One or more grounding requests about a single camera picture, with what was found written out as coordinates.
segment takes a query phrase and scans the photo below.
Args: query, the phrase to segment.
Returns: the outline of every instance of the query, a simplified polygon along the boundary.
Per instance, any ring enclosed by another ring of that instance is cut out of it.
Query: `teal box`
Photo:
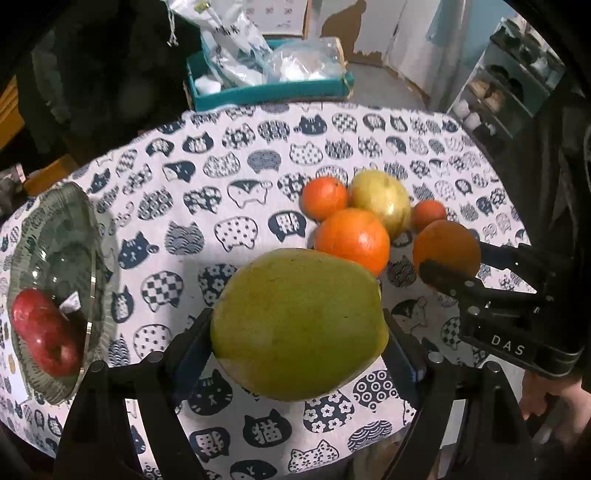
[[[268,40],[272,49],[286,40]],[[199,95],[194,80],[209,73],[202,51],[187,58],[189,91],[193,98],[193,108],[202,112],[221,105],[253,105],[266,102],[288,102],[294,100],[312,101],[315,99],[346,99],[353,91],[355,78],[351,72],[340,79],[308,80],[303,82],[282,82],[255,87],[235,87],[219,93]]]

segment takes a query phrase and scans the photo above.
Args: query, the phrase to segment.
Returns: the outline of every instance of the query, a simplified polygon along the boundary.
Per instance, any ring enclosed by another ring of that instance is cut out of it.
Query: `gray floor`
[[[426,109],[420,95],[406,81],[393,77],[385,69],[356,63],[349,63],[347,68],[355,76],[352,102],[409,110]]]

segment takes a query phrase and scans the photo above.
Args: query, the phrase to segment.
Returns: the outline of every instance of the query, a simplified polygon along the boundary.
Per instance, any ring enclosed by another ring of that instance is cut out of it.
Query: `glass bowl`
[[[21,239],[12,256],[7,295],[12,321],[12,302],[25,288],[39,288],[56,305],[78,291],[80,310],[68,314],[75,328],[85,332],[82,367],[69,377],[54,378],[33,361],[27,344],[11,325],[15,355],[25,382],[53,405],[72,398],[88,366],[102,356],[108,345],[105,328],[115,325],[102,305],[105,296],[105,265],[92,204],[75,183],[50,190],[38,207],[24,219]]]

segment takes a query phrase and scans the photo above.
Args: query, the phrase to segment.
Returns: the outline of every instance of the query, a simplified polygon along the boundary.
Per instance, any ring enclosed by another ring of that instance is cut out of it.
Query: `table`
[[[483,241],[527,242],[494,170],[447,115],[351,103],[185,112],[67,179],[88,191],[95,205],[112,273],[107,301],[117,332],[105,352],[109,364],[138,362],[163,350],[202,308],[215,305],[237,268],[261,253],[305,248],[317,225],[300,212],[303,186],[323,175],[347,184],[366,168],[399,178],[413,203],[441,200],[449,219]],[[34,210],[17,211],[2,227],[1,236],[16,238],[0,254],[0,286],[10,275],[18,227]],[[224,236],[231,224],[249,229],[240,238]],[[384,307],[405,331],[426,336],[452,362],[481,364],[486,354],[457,336],[456,302],[417,278],[411,240],[405,233],[392,246],[380,276]],[[489,287],[532,291],[508,271],[483,266],[478,276]],[[5,289],[0,293],[4,307]],[[345,458],[412,421],[414,410],[384,369],[379,358],[339,391],[282,403],[245,391],[210,358],[178,417],[212,478],[300,472]],[[69,403],[51,406],[37,394],[16,405],[0,384],[0,419],[54,455]],[[134,401],[128,401],[128,413],[144,473],[158,478]]]

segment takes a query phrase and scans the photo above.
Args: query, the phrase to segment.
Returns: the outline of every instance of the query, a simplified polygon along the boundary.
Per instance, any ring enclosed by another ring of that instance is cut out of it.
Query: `orange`
[[[480,270],[480,245],[463,225],[437,220],[414,239],[413,264],[417,272],[427,259],[474,277]]]
[[[314,248],[357,262],[377,276],[388,263],[390,237],[375,213],[347,208],[322,222]]]
[[[420,233],[427,225],[436,220],[446,220],[447,212],[441,202],[437,200],[423,200],[418,202],[411,214],[411,224],[415,233]]]
[[[347,188],[336,178],[320,177],[304,187],[301,207],[314,220],[325,220],[339,210],[347,208]]]

